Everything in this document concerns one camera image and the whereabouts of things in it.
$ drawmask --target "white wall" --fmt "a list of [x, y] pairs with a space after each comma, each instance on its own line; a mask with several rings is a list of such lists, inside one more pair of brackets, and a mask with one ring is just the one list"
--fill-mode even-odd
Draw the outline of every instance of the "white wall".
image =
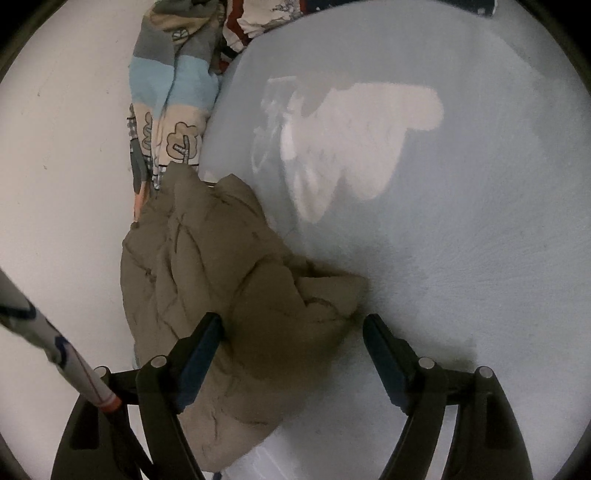
[[[127, 66], [151, 0], [69, 0], [0, 84], [0, 265], [93, 366], [129, 369], [119, 289], [132, 222]], [[77, 394], [0, 329], [0, 432], [48, 479]]]

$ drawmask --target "light blue stripe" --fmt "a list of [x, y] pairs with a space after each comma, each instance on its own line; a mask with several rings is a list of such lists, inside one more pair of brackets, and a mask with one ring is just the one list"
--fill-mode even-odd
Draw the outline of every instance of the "light blue stripe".
[[129, 64], [129, 89], [133, 103], [144, 103], [154, 118], [162, 113], [174, 80], [174, 69], [156, 60], [132, 57]]
[[208, 62], [187, 55], [177, 58], [169, 105], [190, 105], [210, 112], [218, 91], [219, 79], [209, 73]]

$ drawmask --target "metal rivet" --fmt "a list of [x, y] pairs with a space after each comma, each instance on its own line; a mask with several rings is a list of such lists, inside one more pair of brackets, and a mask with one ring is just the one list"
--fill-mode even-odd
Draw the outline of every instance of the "metal rivet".
[[480, 373], [481, 377], [484, 378], [492, 378], [494, 372], [488, 367], [480, 367], [478, 369], [478, 373]]
[[424, 368], [425, 370], [431, 370], [435, 366], [435, 362], [427, 356], [419, 358], [418, 364], [421, 368]]
[[163, 367], [166, 365], [166, 357], [164, 355], [155, 356], [150, 362], [150, 365], [154, 368]]
[[107, 374], [107, 369], [105, 367], [96, 367], [95, 368], [95, 373], [103, 378], [106, 374]]

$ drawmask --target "cartoon tree print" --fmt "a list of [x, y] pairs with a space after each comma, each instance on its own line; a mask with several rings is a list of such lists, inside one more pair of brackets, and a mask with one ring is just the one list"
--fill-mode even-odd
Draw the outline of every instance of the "cartoon tree print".
[[146, 124], [144, 125], [144, 129], [142, 130], [142, 132], [144, 133], [142, 147], [144, 148], [144, 150], [150, 152], [152, 151], [152, 114], [150, 112], [147, 112], [144, 119], [146, 120]]
[[189, 163], [197, 155], [197, 136], [199, 131], [195, 125], [188, 126], [179, 122], [174, 126], [174, 133], [166, 138], [166, 153], [170, 158]]

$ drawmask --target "gray stripe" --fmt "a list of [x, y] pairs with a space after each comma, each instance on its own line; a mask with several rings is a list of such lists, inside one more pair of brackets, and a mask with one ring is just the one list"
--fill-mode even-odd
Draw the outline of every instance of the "gray stripe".
[[210, 18], [217, 10], [217, 0], [162, 0], [154, 5], [156, 14], [178, 15], [186, 18]]
[[170, 33], [155, 28], [147, 19], [142, 20], [142, 29], [135, 43], [134, 57], [156, 60], [165, 65], [174, 65], [174, 46]]
[[204, 25], [201, 30], [187, 40], [178, 54], [203, 59], [210, 63], [220, 30], [212, 27], [210, 24]]

